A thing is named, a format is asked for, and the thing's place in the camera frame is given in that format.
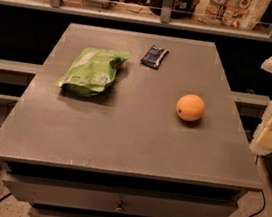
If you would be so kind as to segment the upper grey drawer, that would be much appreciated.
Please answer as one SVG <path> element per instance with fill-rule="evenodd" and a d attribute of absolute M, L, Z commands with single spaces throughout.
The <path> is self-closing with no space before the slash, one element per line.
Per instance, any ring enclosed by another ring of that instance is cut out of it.
<path fill-rule="evenodd" d="M 228 217 L 236 202 L 160 195 L 7 173 L 4 184 L 22 202 L 143 217 Z"/>

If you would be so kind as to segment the green snack bag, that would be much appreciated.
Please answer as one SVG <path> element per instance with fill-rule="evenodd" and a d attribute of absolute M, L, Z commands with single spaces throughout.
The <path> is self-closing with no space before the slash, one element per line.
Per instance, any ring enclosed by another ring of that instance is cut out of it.
<path fill-rule="evenodd" d="M 131 56 L 131 52 L 90 48 L 83 49 L 56 86 L 83 97 L 103 92 L 115 80 L 117 71 Z"/>

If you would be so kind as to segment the dark blue rxbar wrapper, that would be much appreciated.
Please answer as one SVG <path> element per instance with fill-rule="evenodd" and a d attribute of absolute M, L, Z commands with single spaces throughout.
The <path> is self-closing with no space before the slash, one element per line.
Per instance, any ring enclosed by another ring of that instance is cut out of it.
<path fill-rule="evenodd" d="M 166 49 L 162 49 L 160 47 L 156 47 L 153 45 L 148 52 L 143 56 L 141 62 L 143 65 L 147 67 L 158 69 L 161 61 L 166 56 L 168 51 Z"/>

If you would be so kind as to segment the orange fruit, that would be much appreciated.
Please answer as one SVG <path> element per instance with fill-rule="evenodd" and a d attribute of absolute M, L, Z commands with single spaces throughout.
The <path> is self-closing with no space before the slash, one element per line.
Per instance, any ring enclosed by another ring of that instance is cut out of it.
<path fill-rule="evenodd" d="M 196 121 L 200 119 L 205 110 L 205 102 L 195 94 L 184 95 L 176 103 L 176 112 L 180 119 Z"/>

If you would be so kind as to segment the colourful snack bag on shelf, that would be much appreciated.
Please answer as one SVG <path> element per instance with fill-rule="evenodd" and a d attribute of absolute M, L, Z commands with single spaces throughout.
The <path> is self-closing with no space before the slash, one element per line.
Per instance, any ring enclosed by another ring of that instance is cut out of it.
<path fill-rule="evenodd" d="M 205 0 L 200 22 L 209 25 L 252 30 L 262 18 L 271 0 Z"/>

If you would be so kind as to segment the grey drawer cabinet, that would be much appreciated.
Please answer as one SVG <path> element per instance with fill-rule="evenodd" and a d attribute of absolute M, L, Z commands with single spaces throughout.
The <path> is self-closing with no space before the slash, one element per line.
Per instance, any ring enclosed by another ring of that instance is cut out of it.
<path fill-rule="evenodd" d="M 168 51 L 158 69 L 141 62 L 153 45 Z M 88 46 L 131 52 L 89 98 L 56 86 Z M 237 203 L 263 185 L 227 83 L 211 43 L 73 24 L 1 126 L 0 163 L 5 175 Z M 189 94 L 205 104 L 196 121 L 175 110 Z"/>

